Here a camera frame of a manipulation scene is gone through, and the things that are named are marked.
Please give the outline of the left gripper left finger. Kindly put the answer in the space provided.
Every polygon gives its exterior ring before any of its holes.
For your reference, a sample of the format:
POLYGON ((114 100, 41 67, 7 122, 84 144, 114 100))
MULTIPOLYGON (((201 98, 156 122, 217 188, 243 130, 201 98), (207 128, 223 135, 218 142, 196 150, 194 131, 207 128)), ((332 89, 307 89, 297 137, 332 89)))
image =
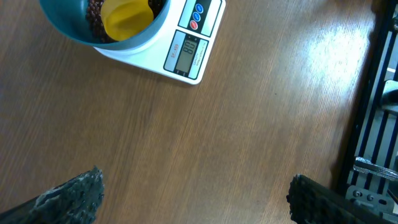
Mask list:
POLYGON ((103 199, 103 173, 94 167, 2 212, 1 223, 94 223, 103 199))

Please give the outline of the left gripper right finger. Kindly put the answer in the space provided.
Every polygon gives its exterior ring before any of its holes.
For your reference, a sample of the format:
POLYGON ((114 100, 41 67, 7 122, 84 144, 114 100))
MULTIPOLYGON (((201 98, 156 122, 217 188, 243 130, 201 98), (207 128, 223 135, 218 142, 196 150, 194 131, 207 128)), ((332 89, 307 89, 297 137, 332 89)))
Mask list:
POLYGON ((290 219, 299 224, 397 223, 391 198, 355 186, 343 197, 301 174, 293 177, 287 202, 290 219))

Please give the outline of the yellow plastic measuring scoop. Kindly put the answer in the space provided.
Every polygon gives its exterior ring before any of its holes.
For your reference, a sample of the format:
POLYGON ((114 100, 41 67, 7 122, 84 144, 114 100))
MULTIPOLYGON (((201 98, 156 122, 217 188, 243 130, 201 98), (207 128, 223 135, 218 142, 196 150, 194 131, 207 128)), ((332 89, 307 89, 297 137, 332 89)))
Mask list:
POLYGON ((147 0, 105 0, 100 16, 106 34, 117 41, 137 35, 154 20, 147 0))

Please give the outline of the red adzuki beans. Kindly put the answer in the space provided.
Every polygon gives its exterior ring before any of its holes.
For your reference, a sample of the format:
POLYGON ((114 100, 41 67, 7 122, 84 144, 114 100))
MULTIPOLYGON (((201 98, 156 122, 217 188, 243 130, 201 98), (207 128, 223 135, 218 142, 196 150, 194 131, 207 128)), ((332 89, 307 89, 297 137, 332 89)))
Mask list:
MULTIPOLYGON (((159 15, 162 8, 164 7, 165 1, 162 0, 147 0, 149 7, 152 9, 154 14, 154 19, 159 15)), ((93 36, 102 44, 108 44, 113 42, 119 42, 117 40, 113 40, 110 36, 108 36, 105 32, 100 11, 102 4, 105 0, 89 0, 88 7, 86 8, 86 20, 89 23, 90 31, 92 32, 93 36)))

